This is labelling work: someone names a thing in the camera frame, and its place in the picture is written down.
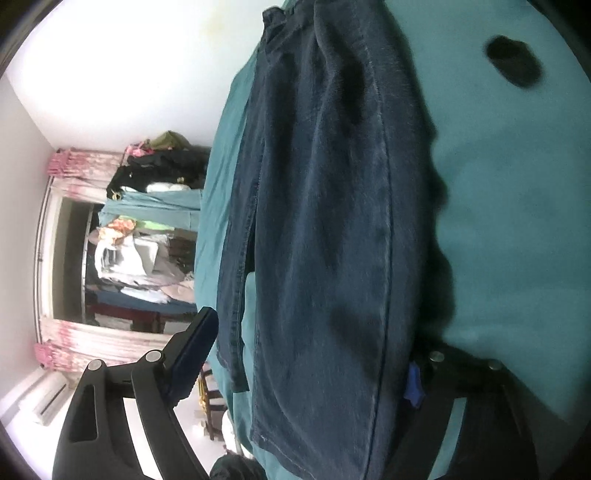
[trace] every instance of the teal bedsheet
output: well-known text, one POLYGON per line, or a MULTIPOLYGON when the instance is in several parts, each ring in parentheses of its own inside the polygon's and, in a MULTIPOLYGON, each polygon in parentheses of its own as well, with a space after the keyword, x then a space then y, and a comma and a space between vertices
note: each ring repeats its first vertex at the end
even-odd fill
MULTIPOLYGON (((519 378, 546 476, 591 417, 591 84, 560 34, 524 1, 386 5, 410 48, 447 197, 436 235, 449 269, 434 278, 433 292, 451 285, 454 305, 426 314, 420 328, 500 359, 519 378), (511 85, 487 61, 483 46, 495 35, 530 45, 544 68, 536 87, 511 85)), ((197 241, 200 307, 216 307, 253 76, 251 58, 232 84, 211 152, 197 241)), ((251 385, 254 275, 242 321, 251 385)), ((209 361, 241 442, 269 480, 293 479, 249 444, 251 395, 231 393, 214 351, 209 361)))

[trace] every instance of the jeans seam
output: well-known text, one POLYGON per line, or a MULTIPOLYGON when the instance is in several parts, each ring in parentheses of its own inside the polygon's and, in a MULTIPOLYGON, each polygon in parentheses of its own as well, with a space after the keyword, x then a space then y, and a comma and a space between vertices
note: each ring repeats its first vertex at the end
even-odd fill
POLYGON ((351 2, 353 9, 355 10, 355 20, 357 23, 357 28, 359 31, 359 35, 362 39, 362 46, 363 46, 363 50, 365 51, 365 56, 368 62, 368 70, 371 72, 371 76, 372 76, 372 86, 374 87, 374 92, 376 94, 376 99, 377 99, 377 103, 378 103, 378 109, 377 109, 377 118, 380 124, 380 133, 381 133, 381 141, 382 141, 382 147, 384 150, 384 154, 385 154, 385 166, 386 166, 386 170, 387 170, 387 185, 388 185, 388 191, 389 191, 389 199, 387 202, 388 205, 388 222, 389 222, 389 227, 390 227, 390 236, 388 238, 388 244, 387 244, 387 262, 386 262, 386 268, 387 268, 387 274, 386 274, 386 285, 385 285, 385 311, 384 311, 384 340, 382 343, 382 351, 380 352, 381 354, 381 359, 380 359, 380 365, 379 365, 379 374, 378 374, 378 385, 376 387, 375 390, 375 402, 373 405, 373 412, 372 412, 372 418, 370 421, 370 429, 369 429, 369 438, 368 438, 368 449, 367 449, 367 456, 366 456, 366 461, 365 461, 365 468, 363 470, 363 475, 361 477, 361 480, 365 480, 368 476, 369 473, 369 464, 370 464, 370 460, 371 460, 371 452, 372 452, 372 448, 373 448, 373 443, 374 443, 374 438, 375 438, 375 427, 376 427, 376 422, 377 422, 377 417, 378 417, 378 405, 379 405, 379 395, 380 395, 380 390, 381 390, 381 386, 382 386, 382 382, 383 382, 383 375, 384 375, 384 368, 385 368, 385 358, 386 358, 386 344, 387 344, 387 336, 388 336, 388 324, 389 324, 389 304, 388 304, 388 292, 390 292, 390 284, 391 284, 391 277, 392 277, 392 271, 391 271, 391 264, 392 264, 392 236, 393 236, 393 231, 392 231, 392 207, 390 205, 391 203, 391 189, 392 189, 392 180, 391 180, 391 169, 389 167, 389 162, 388 162, 388 147, 387 147, 387 142, 386 142, 386 138, 385 138, 385 128, 384 128, 384 113, 382 110, 383 107, 383 98, 382 95, 379 91, 378 88, 378 81, 376 78, 376 72, 375 72, 375 67, 374 64, 372 62, 372 58, 369 52, 369 48, 367 45, 367 40, 365 35, 363 34, 363 29, 361 26, 361 21, 359 20, 359 13, 358 13, 358 7, 357 4, 355 2, 355 0, 353 0, 351 2))

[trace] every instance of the curtain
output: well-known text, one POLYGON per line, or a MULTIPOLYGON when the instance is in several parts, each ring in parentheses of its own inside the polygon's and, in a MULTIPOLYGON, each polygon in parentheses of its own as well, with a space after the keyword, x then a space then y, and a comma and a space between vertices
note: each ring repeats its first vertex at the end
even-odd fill
POLYGON ((83 372, 100 358, 107 365, 136 362, 150 350, 162 350, 172 337, 162 333, 130 332, 41 317, 37 361, 50 370, 83 372))
POLYGON ((47 167, 47 173, 54 177, 51 189, 73 200, 105 203, 106 187, 122 159, 118 153, 58 150, 47 167))

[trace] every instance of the white cloth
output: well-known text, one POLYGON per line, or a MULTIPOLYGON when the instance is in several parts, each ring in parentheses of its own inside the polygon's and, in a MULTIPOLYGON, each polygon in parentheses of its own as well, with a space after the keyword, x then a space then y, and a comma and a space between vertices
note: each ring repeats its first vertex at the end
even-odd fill
POLYGON ((136 299, 151 301, 152 303, 168 303, 170 301, 168 295, 159 290, 137 290, 124 287, 121 289, 121 293, 136 299))
POLYGON ((183 280, 180 269, 168 260, 168 247, 158 241, 128 235, 121 245, 99 241, 95 251, 99 278, 132 287, 164 287, 183 280))
POLYGON ((189 185, 181 183, 170 183, 167 181, 155 181, 146 187, 146 193, 152 192, 182 192, 183 190, 191 190, 189 185))

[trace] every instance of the dark blue denim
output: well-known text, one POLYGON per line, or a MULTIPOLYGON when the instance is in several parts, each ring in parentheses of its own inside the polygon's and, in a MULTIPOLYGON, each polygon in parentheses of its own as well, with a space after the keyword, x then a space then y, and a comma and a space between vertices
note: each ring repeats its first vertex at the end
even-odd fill
POLYGON ((427 243, 427 127, 379 0, 264 13, 220 266, 218 358, 242 362, 256 272, 251 440, 304 479, 378 479, 427 243))

